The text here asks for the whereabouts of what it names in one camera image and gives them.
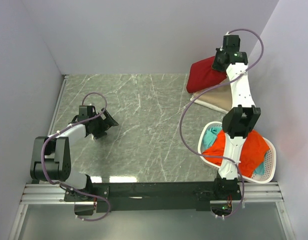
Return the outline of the red t shirt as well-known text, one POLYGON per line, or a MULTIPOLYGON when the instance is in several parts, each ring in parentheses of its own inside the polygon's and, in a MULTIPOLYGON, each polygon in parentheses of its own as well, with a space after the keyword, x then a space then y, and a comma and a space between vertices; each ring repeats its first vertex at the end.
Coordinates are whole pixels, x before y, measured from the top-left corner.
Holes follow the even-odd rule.
POLYGON ((190 68, 186 90, 195 93, 220 84, 227 78, 225 72, 212 69, 215 56, 193 63, 190 68))

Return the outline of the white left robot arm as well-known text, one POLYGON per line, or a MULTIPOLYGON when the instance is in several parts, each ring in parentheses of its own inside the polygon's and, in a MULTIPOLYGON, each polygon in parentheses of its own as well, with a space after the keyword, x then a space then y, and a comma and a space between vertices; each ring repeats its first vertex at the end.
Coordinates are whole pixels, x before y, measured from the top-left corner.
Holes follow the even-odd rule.
POLYGON ((70 147, 78 140, 92 135, 99 139, 107 135, 107 130, 119 123, 104 108, 96 112, 93 105, 81 105, 66 130, 61 134, 39 136, 34 140, 30 176, 33 180, 44 181, 48 174, 52 182, 62 183, 68 188, 76 189, 76 195, 82 201, 93 197, 94 189, 90 176, 71 167, 70 147))

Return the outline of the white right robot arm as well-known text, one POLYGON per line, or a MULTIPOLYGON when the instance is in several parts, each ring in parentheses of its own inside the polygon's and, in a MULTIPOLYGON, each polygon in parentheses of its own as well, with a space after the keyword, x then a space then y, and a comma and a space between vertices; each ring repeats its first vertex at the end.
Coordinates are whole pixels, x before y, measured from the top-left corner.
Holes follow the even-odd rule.
POLYGON ((232 108, 222 120, 225 148, 218 174, 222 179, 236 180, 243 145, 261 115, 261 109, 256 107, 251 96, 248 58, 240 51, 238 35, 223 37, 222 46, 216 49, 212 69, 227 74, 232 95, 232 108))

